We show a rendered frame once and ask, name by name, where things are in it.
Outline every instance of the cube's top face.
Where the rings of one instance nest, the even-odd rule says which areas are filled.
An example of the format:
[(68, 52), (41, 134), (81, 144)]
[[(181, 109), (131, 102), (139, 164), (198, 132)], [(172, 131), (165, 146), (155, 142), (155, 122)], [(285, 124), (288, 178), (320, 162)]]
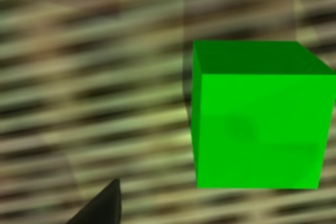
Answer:
[(196, 40), (194, 56), (204, 74), (335, 74), (296, 41)]

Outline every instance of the cube's front face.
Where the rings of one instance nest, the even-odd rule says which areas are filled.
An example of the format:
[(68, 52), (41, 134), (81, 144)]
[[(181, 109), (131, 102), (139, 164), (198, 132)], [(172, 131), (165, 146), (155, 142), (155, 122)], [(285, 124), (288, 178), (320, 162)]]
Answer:
[(322, 74), (195, 73), (198, 188), (318, 188), (334, 83)]

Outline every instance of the green cube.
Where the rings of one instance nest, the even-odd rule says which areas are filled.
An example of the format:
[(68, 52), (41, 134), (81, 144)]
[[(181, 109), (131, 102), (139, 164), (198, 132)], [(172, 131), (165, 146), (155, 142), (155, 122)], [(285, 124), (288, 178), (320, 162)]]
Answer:
[(198, 188), (316, 189), (335, 72), (295, 41), (196, 40)]

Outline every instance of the blurry striped surface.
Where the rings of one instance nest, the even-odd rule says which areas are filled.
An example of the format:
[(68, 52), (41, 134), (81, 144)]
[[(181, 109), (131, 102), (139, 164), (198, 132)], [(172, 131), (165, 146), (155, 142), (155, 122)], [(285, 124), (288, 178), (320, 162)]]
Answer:
[(0, 223), (65, 223), (114, 178), (124, 224), (336, 223), (335, 114), (319, 190), (198, 190), (183, 99), (193, 39), (297, 38), (335, 69), (336, 0), (97, 2), (0, 0)]

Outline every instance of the black triangular shape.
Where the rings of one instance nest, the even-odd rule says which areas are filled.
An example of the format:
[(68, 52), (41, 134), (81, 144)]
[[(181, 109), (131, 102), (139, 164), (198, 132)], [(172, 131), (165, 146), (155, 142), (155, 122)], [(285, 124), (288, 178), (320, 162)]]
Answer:
[(120, 224), (120, 180), (113, 180), (84, 206), (68, 224)]

